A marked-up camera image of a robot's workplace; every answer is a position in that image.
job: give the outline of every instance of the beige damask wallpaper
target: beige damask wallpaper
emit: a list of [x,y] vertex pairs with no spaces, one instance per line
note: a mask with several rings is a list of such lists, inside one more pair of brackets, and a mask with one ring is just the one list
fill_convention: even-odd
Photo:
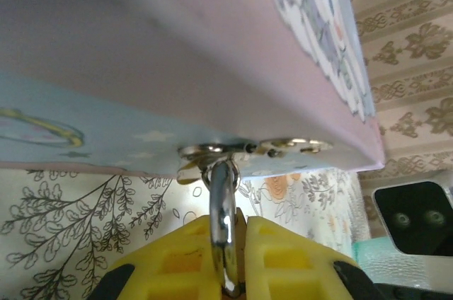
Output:
[[[453,169],[453,0],[352,5],[387,159],[384,169],[361,174],[362,188]],[[379,221],[364,194],[370,222]]]

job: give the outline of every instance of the leaf pattern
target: leaf pattern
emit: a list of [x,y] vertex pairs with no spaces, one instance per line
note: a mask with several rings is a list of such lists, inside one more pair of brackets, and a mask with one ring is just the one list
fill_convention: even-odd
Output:
[[[112,262],[209,208],[201,183],[59,171],[0,171],[0,178],[10,181],[0,200],[8,211],[0,239],[10,250],[2,252],[4,299],[85,299]],[[348,200],[361,197],[356,180],[335,169],[289,175],[281,200],[264,179],[243,181],[236,201],[246,216],[274,219],[351,254]]]

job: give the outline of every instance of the metal hook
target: metal hook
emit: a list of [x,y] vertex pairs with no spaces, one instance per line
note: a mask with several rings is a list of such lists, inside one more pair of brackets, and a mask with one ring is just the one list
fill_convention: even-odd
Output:
[[236,256],[234,191],[239,181],[239,172],[231,160],[217,162],[207,171],[203,180],[210,188],[210,229],[212,259],[217,277],[224,291],[232,298],[240,295],[238,262]]

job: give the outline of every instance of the floral wallpaper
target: floral wallpaper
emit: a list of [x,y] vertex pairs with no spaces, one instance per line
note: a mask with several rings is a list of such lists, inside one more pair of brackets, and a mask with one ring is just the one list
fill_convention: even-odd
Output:
[[[85,299],[108,266],[208,211],[201,183],[0,170],[0,299]],[[242,182],[236,203],[352,255],[369,238],[357,175],[337,169]]]
[[[453,169],[453,0],[352,5],[386,150],[384,169],[360,174],[376,224],[373,189]],[[373,228],[384,234],[381,224]]]

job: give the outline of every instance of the black branch print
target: black branch print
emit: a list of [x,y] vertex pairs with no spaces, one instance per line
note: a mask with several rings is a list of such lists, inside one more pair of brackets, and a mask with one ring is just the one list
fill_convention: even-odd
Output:
[[[121,221],[132,217],[132,199],[135,190],[130,178],[114,175],[103,183],[73,200],[64,198],[55,176],[73,178],[76,174],[65,172],[28,171],[39,188],[22,189],[18,204],[10,206],[11,218],[6,220],[0,233],[8,235],[18,231],[29,247],[27,251],[13,252],[6,256],[11,268],[33,268],[37,261],[51,262],[62,248],[64,261],[58,268],[40,271],[33,276],[33,285],[21,290],[24,299],[69,299],[68,289],[81,284],[82,297],[86,298],[99,283],[108,264],[103,252],[123,253],[130,243],[130,232]],[[142,181],[156,193],[143,212],[132,217],[131,226],[149,220],[145,228],[148,239],[153,228],[162,221],[165,209],[164,195],[171,183],[169,179],[149,178]]]

